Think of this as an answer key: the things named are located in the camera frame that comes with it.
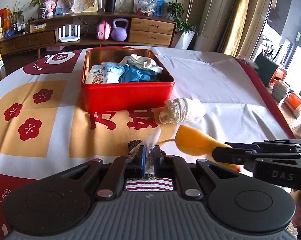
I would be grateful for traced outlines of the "person right hand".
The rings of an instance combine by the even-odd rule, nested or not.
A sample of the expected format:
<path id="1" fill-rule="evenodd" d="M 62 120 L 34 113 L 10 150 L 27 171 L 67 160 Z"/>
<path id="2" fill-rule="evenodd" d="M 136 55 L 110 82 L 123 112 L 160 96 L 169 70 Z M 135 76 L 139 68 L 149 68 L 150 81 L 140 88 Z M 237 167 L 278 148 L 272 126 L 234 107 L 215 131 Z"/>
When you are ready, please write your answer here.
<path id="1" fill-rule="evenodd" d="M 292 219 L 292 224 L 295 228 L 301 228 L 301 191 L 293 189 L 291 196 L 293 197 L 296 205 L 296 210 Z"/>

